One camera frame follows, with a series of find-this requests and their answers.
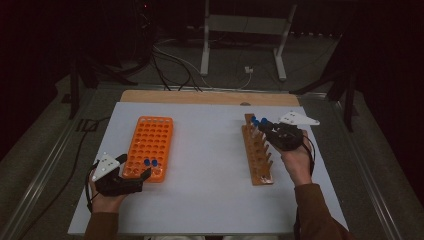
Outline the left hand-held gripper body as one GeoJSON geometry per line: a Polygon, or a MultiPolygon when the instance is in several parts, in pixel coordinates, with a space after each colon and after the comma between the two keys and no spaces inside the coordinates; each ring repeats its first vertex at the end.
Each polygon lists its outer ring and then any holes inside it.
{"type": "Polygon", "coordinates": [[[128,195],[135,192],[141,192],[144,181],[139,179],[140,174],[134,179],[124,179],[120,175],[119,164],[113,157],[104,153],[95,163],[94,173],[91,177],[95,183],[97,191],[103,196],[128,195]]]}

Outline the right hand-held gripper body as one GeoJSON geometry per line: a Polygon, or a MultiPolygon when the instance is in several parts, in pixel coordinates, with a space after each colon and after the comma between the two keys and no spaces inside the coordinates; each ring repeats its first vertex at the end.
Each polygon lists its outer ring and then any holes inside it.
{"type": "Polygon", "coordinates": [[[319,125],[320,121],[306,115],[289,111],[275,123],[276,129],[272,130],[268,142],[283,151],[295,150],[303,143],[303,131],[299,125],[319,125]]]}

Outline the orange plastic test tube rack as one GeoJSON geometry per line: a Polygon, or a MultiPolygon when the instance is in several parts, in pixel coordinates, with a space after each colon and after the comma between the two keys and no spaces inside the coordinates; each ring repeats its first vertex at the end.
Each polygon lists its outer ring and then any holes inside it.
{"type": "Polygon", "coordinates": [[[146,158],[158,161],[160,173],[151,174],[150,183],[161,183],[167,172],[169,152],[173,136],[173,119],[160,116],[141,116],[136,124],[128,150],[128,158],[122,172],[124,179],[137,178],[144,170],[146,158]]]}

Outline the wooden test tube rack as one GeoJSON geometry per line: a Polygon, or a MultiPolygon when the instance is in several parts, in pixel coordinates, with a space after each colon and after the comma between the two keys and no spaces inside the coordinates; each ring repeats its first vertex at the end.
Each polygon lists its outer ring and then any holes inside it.
{"type": "Polygon", "coordinates": [[[241,127],[251,182],[254,186],[271,185],[274,181],[271,174],[273,161],[270,159],[269,145],[264,134],[259,129],[255,130],[250,122],[253,115],[253,113],[245,114],[246,123],[241,127]]]}

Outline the person's left hand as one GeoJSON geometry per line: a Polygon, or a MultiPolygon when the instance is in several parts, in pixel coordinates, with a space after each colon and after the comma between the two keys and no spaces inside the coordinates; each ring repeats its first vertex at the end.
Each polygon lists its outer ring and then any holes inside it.
{"type": "Polygon", "coordinates": [[[126,195],[103,196],[100,194],[90,176],[89,186],[92,196],[89,198],[93,213],[118,213],[126,195]]]}

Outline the person's right hand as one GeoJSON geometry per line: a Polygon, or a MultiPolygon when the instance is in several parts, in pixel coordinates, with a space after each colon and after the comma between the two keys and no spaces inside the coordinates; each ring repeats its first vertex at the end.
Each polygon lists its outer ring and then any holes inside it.
{"type": "Polygon", "coordinates": [[[308,134],[303,130],[303,143],[292,151],[282,151],[281,159],[295,186],[312,183],[311,176],[311,146],[308,134]]]}

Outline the white table board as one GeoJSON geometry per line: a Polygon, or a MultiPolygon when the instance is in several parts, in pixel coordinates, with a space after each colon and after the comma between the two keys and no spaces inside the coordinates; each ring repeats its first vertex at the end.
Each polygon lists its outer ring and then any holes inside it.
{"type": "Polygon", "coordinates": [[[293,230],[293,183],[278,152],[271,153],[273,184],[255,186],[242,136],[245,114],[276,122],[286,107],[202,104],[116,104],[100,154],[128,151],[141,116],[174,121],[165,179],[128,196],[119,232],[143,235],[283,235],[293,230]]]}

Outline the dark tripod stand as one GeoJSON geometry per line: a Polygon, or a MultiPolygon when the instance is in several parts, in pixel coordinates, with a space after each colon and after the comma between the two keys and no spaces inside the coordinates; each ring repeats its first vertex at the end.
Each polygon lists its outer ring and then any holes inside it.
{"type": "Polygon", "coordinates": [[[332,85],[326,93],[326,98],[332,102],[344,98],[343,122],[346,128],[352,132],[352,115],[358,58],[355,57],[353,53],[349,52],[350,44],[353,44],[353,49],[355,51],[357,47],[355,40],[348,33],[344,33],[324,67],[321,76],[304,87],[291,90],[290,93],[304,95],[307,92],[331,82],[332,85]]]}
{"type": "Polygon", "coordinates": [[[80,108],[80,86],[82,82],[85,87],[95,89],[99,80],[96,73],[105,74],[114,81],[128,86],[136,86],[135,82],[125,79],[123,76],[113,72],[105,65],[84,53],[77,53],[70,60],[70,93],[64,100],[70,104],[69,118],[74,119],[80,108]]]}

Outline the grey metal stand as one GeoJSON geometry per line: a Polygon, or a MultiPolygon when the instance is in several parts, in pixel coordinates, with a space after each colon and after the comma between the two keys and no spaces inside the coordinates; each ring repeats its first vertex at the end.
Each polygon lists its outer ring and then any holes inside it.
{"type": "Polygon", "coordinates": [[[209,35],[211,31],[279,35],[280,44],[273,49],[273,57],[278,78],[280,81],[285,81],[287,79],[287,73],[283,63],[282,54],[291,30],[296,10],[297,4],[290,4],[288,14],[285,18],[219,15],[210,13],[210,0],[205,0],[204,35],[200,75],[208,75],[210,56],[209,35]]]}

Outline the dark equipment with red light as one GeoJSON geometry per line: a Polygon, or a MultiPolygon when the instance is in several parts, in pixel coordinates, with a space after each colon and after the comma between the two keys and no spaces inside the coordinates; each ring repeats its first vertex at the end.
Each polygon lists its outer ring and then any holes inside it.
{"type": "Polygon", "coordinates": [[[138,67],[150,61],[156,36],[155,5],[153,0],[132,0],[135,19],[135,52],[138,67]]]}

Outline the black floor bracket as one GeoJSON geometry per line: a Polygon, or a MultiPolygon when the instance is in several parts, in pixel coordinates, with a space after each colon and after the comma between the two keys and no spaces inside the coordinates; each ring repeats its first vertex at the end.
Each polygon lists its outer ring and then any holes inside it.
{"type": "Polygon", "coordinates": [[[93,119],[81,119],[77,125],[77,132],[96,132],[99,122],[93,119]]]}

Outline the aluminium frame rail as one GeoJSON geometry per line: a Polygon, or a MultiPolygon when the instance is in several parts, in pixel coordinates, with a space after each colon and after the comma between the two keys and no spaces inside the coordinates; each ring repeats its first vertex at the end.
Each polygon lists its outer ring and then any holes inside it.
{"type": "Polygon", "coordinates": [[[368,194],[368,198],[371,201],[371,204],[379,219],[380,224],[382,225],[387,239],[404,240],[398,229],[398,226],[393,219],[392,214],[390,213],[386,201],[381,194],[374,177],[372,176],[372,172],[360,151],[358,144],[345,126],[343,119],[344,112],[341,104],[334,101],[330,101],[329,104],[335,115],[335,118],[337,119],[342,136],[347,141],[349,152],[353,155],[354,165],[356,166],[356,169],[368,194]]]}
{"type": "Polygon", "coordinates": [[[94,94],[82,92],[73,118],[55,99],[0,162],[0,240],[19,237],[94,94]]]}

